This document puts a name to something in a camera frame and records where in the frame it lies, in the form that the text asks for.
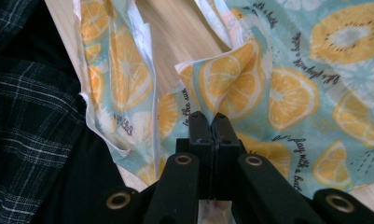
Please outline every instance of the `kiwi slice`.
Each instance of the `kiwi slice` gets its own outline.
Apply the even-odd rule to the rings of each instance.
[[[326,16],[312,28],[312,59],[348,64],[373,57],[374,3],[343,8]]]

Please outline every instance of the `wooden table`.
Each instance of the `wooden table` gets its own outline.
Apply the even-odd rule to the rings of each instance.
[[[72,0],[46,0],[46,3],[73,66],[77,68]],[[137,1],[136,5],[144,21],[151,24],[159,97],[169,92],[179,80],[174,69],[176,64],[207,58],[229,50],[212,32],[192,0],[142,0]],[[119,170],[131,187],[145,187],[144,183],[127,171],[120,167]],[[374,211],[374,184],[356,189],[351,194]]]

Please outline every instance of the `plaid shirt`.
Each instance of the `plaid shirt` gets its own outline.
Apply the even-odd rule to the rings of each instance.
[[[37,0],[0,0],[0,51]],[[0,57],[0,223],[29,223],[85,126],[77,80]]]

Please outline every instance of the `fabric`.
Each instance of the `fabric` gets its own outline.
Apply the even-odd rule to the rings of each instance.
[[[6,2],[2,16],[21,4]],[[44,1],[12,22],[0,35],[0,223],[77,223],[123,182],[85,124],[80,83]]]
[[[308,197],[373,183],[374,1],[195,2],[231,51],[178,64],[182,83],[156,103],[133,1],[75,1],[87,123],[114,161],[152,184],[200,110],[227,115],[247,150]]]

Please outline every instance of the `dark plaid clothing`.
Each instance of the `dark plaid clothing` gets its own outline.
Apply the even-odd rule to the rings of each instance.
[[[37,2],[0,0],[0,223],[77,223],[122,180]]]

